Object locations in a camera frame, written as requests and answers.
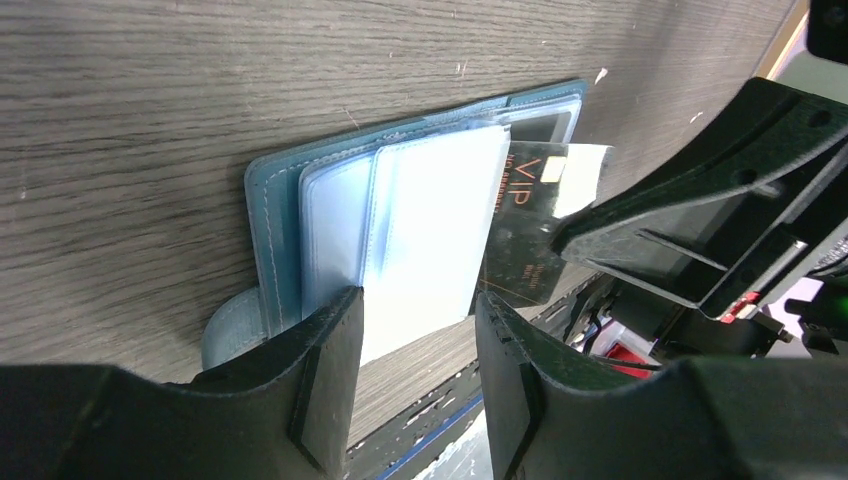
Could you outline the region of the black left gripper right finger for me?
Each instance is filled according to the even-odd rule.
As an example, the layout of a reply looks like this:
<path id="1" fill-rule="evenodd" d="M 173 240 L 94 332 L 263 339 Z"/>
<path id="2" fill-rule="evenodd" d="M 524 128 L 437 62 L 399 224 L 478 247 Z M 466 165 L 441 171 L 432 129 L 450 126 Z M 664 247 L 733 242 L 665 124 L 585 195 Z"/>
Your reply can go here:
<path id="1" fill-rule="evenodd" d="M 475 308 L 497 479 L 843 479 L 847 365 L 690 357 L 638 379 L 538 329 L 499 296 Z"/>

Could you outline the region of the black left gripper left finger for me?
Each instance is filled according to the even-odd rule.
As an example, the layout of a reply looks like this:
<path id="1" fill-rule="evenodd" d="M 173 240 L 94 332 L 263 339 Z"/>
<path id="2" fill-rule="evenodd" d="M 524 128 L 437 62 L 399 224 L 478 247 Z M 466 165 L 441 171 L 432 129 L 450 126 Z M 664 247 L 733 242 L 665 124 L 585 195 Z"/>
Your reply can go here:
<path id="1" fill-rule="evenodd" d="M 364 330 L 349 287 L 187 384 L 113 365 L 1 369 L 5 479 L 339 479 Z"/>

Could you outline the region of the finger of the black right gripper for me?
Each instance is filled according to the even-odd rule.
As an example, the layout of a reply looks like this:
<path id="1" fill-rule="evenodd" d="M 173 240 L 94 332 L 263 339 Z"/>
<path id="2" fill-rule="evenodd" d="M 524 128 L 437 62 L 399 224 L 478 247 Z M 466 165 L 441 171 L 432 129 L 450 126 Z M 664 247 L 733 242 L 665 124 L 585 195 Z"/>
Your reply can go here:
<path id="1" fill-rule="evenodd" d="M 847 234 L 847 107 L 747 81 L 671 159 L 565 219 L 564 260 L 703 312 L 808 272 Z"/>

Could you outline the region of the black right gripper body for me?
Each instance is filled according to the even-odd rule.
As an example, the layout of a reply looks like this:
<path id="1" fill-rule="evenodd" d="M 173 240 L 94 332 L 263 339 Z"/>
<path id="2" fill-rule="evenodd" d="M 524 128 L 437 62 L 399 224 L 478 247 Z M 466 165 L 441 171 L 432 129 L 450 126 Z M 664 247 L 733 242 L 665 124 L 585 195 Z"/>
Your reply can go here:
<path id="1" fill-rule="evenodd" d="M 611 316 L 652 342 L 651 357 L 760 357 L 787 337 L 767 305 L 847 235 L 829 198 L 725 198 L 651 211 L 596 235 L 596 267 L 622 281 Z"/>

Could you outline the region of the black VIP credit card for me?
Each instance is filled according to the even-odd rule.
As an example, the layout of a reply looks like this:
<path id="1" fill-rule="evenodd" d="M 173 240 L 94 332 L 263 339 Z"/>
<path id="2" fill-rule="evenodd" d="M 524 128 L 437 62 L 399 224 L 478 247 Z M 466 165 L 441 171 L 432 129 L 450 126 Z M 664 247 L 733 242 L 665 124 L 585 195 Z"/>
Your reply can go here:
<path id="1" fill-rule="evenodd" d="M 611 145 L 514 141 L 498 191 L 478 288 L 516 308 L 548 303 L 565 268 L 551 239 L 598 195 Z"/>

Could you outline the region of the blue card holder wallet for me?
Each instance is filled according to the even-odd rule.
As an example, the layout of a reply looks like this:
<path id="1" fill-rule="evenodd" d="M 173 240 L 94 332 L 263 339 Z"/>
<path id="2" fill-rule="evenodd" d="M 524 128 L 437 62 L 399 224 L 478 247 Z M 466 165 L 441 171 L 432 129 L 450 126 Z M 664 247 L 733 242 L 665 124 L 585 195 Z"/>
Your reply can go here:
<path id="1" fill-rule="evenodd" d="M 204 369 L 364 291 L 361 364 L 464 320 L 514 141 L 568 141 L 588 85 L 571 80 L 266 155 L 244 176 L 259 283 L 225 303 Z"/>

